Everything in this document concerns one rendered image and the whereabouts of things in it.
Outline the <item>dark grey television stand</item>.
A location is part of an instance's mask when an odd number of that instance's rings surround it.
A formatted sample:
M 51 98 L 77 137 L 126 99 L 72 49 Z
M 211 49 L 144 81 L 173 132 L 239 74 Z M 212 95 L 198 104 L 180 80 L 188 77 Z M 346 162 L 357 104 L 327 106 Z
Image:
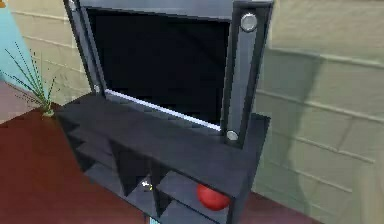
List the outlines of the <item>dark grey television stand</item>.
M 82 172 L 159 224 L 238 224 L 270 123 L 251 115 L 245 143 L 237 148 L 94 94 L 61 107 L 56 117 Z M 229 205 L 204 207 L 199 184 L 229 197 Z

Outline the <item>green house plant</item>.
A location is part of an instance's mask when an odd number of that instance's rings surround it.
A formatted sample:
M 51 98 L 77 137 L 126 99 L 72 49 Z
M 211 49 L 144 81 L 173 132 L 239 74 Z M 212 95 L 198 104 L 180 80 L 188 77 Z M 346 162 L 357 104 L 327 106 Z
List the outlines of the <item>green house plant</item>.
M 0 74 L 5 75 L 29 91 L 30 95 L 26 93 L 23 94 L 24 98 L 28 102 L 38 105 L 44 117 L 53 117 L 55 111 L 53 109 L 52 90 L 56 77 L 53 77 L 50 86 L 46 87 L 47 82 L 43 79 L 42 73 L 37 68 L 33 57 L 30 56 L 26 59 L 22 54 L 18 43 L 15 42 L 14 45 L 17 49 L 17 56 L 13 55 L 8 49 L 5 49 L 5 52 L 18 69 L 18 72 L 16 74 L 11 74 L 0 69 Z

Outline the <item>black television set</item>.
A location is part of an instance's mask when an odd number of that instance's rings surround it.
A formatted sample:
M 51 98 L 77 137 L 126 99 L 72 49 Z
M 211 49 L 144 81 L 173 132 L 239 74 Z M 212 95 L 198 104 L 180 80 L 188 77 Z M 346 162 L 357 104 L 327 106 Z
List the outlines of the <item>black television set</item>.
M 275 0 L 62 0 L 93 92 L 244 143 Z

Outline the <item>red ball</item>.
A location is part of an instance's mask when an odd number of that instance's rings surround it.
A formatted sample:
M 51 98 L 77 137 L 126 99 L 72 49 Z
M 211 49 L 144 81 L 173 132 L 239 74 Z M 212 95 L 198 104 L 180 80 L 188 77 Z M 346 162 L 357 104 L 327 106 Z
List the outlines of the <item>red ball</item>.
M 229 197 L 201 184 L 197 186 L 197 197 L 204 207 L 212 211 L 223 210 L 230 203 Z

